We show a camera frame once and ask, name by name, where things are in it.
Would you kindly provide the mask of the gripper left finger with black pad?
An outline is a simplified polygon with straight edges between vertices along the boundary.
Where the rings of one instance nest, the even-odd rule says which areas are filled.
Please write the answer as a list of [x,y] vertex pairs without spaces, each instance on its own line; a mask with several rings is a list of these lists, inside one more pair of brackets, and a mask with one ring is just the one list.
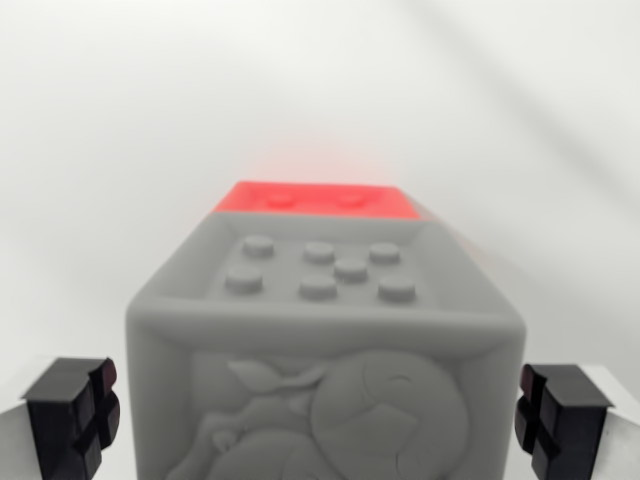
[[120,423],[109,357],[40,356],[1,387],[1,477],[92,479]]

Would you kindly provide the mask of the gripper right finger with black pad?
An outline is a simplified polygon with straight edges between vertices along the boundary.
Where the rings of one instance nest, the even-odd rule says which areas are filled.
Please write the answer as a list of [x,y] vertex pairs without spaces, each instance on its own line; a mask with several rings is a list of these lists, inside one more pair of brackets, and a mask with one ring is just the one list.
[[602,365],[526,364],[514,428],[539,479],[637,479],[639,400]]

